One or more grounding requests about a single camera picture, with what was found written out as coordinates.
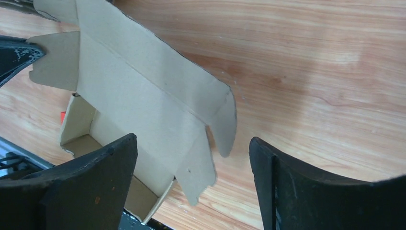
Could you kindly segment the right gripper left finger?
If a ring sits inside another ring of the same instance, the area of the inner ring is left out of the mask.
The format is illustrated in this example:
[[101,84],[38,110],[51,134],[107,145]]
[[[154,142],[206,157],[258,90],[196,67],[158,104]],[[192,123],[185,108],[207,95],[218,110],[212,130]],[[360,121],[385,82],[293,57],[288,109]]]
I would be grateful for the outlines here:
[[3,230],[116,230],[137,160],[127,134],[20,179],[0,179]]

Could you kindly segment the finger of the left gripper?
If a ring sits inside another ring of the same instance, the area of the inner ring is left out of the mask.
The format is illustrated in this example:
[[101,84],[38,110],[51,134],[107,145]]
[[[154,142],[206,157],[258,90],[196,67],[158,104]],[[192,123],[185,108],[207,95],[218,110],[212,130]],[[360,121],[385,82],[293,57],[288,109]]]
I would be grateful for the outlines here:
[[42,47],[27,39],[0,36],[0,85],[5,85],[16,74],[46,55]]

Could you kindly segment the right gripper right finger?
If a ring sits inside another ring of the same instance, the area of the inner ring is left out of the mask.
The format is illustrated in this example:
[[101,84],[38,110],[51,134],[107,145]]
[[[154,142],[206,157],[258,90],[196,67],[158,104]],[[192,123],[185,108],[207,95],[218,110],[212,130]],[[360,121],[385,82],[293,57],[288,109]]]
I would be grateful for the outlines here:
[[341,176],[290,156],[264,140],[249,159],[266,230],[403,230],[406,177],[377,182]]

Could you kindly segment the brown cardboard box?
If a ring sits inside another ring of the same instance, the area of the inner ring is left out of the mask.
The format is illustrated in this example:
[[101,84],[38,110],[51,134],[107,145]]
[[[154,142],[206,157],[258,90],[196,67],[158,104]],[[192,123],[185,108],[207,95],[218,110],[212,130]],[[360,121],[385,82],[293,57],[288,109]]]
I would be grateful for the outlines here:
[[80,157],[134,133],[125,209],[147,223],[174,184],[190,205],[216,182],[208,132],[227,157],[237,131],[231,88],[105,0],[35,0],[78,31],[34,36],[46,50],[30,80],[72,91],[61,148]]

